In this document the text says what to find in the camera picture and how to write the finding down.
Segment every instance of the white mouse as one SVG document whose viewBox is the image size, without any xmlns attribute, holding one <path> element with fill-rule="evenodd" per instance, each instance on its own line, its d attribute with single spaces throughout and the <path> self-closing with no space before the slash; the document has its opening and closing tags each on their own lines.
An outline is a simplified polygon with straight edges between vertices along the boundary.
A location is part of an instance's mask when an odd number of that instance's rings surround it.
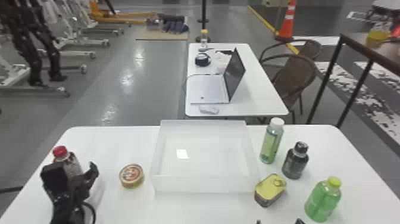
<svg viewBox="0 0 400 224">
<path fill-rule="evenodd" d="M 220 112 L 220 109 L 210 105 L 200 105 L 199 110 L 203 114 L 218 114 Z"/>
</svg>

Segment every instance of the open laptop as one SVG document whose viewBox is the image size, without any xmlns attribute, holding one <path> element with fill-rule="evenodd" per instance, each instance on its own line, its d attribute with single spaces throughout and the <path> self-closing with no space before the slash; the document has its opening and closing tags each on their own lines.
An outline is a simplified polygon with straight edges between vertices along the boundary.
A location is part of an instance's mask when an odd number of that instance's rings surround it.
<svg viewBox="0 0 400 224">
<path fill-rule="evenodd" d="M 195 74 L 187 80 L 187 97 L 191 104 L 228 104 L 246 69 L 235 49 L 223 75 Z"/>
</svg>

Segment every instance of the wicker chair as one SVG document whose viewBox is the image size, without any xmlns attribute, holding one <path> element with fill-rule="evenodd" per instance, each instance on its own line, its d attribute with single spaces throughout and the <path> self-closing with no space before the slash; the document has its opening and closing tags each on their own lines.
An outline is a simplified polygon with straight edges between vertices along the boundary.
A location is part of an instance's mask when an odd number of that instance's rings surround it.
<svg viewBox="0 0 400 224">
<path fill-rule="evenodd" d="M 321 52 L 322 52 L 322 46 L 321 46 L 321 44 L 320 44 L 319 42 L 317 42 L 317 41 L 310 40 L 310 39 L 297 39 L 297 40 L 291 41 L 290 43 L 292 43 L 292 42 L 305 42 L 304 45 L 303 45 L 303 47 L 299 50 L 299 54 L 298 54 L 298 55 L 305 56 L 305 57 L 307 57 L 307 58 L 312 59 L 313 61 L 314 61 L 314 60 L 321 54 Z M 274 44 L 274 45 L 272 45 L 272 46 L 267 47 L 266 49 L 264 49 L 264 50 L 262 51 L 262 53 L 261 53 L 261 55 L 260 55 L 258 61 L 261 62 L 261 60 L 262 60 L 264 54 L 265 54 L 268 50 L 270 50 L 270 49 L 272 49 L 272 48 L 275 48 L 275 47 L 277 47 L 277 46 L 285 45 L 285 44 L 287 44 L 287 43 L 277 43 L 277 44 Z M 282 68 L 283 66 L 274 65 L 274 64 L 262 64 L 262 67 L 264 68 L 264 70 L 267 70 L 269 67 Z M 299 97 L 299 103 L 300 103 L 300 114 L 303 115 L 303 99 L 302 99 L 302 97 L 301 97 L 301 94 L 300 94 L 300 97 Z"/>
<path fill-rule="evenodd" d="M 301 92 L 315 79 L 316 67 L 309 58 L 295 54 L 280 54 L 260 60 L 261 65 L 276 58 L 289 58 L 272 79 L 276 91 L 283 103 L 292 113 L 292 123 L 296 123 L 294 104 L 300 98 Z M 266 118 L 258 118 L 260 123 L 265 123 Z"/>
</svg>

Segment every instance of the orange traffic cone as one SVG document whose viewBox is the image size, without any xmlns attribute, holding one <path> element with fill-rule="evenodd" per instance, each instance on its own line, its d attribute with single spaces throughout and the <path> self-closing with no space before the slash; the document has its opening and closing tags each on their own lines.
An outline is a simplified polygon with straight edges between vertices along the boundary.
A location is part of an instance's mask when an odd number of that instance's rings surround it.
<svg viewBox="0 0 400 224">
<path fill-rule="evenodd" d="M 395 38 L 400 37 L 400 25 L 397 26 L 397 27 L 395 28 L 395 30 L 392 32 L 392 36 L 395 37 Z"/>
<path fill-rule="evenodd" d="M 290 42 L 293 40 L 293 22 L 295 21 L 296 0 L 291 0 L 285 20 L 282 23 L 279 34 L 275 36 L 275 40 L 282 42 Z"/>
</svg>

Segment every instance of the yellow floor line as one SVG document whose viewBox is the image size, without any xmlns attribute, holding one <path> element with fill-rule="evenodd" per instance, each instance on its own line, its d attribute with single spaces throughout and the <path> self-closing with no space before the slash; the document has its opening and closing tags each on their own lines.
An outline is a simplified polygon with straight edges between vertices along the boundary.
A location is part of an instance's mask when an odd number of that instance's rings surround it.
<svg viewBox="0 0 400 224">
<path fill-rule="evenodd" d="M 252 13 L 254 13 L 254 15 L 257 16 L 257 18 L 260 19 L 262 21 L 262 23 L 264 23 L 272 32 L 276 32 L 277 35 L 279 34 L 279 32 L 276 31 L 276 29 L 269 22 L 267 22 L 260 14 L 258 14 L 250 5 L 248 5 L 247 8 L 250 11 L 252 11 Z M 293 53 L 295 53 L 295 54 L 299 53 L 299 50 L 295 46 L 291 45 L 290 43 L 287 43 L 286 46 Z"/>
</svg>

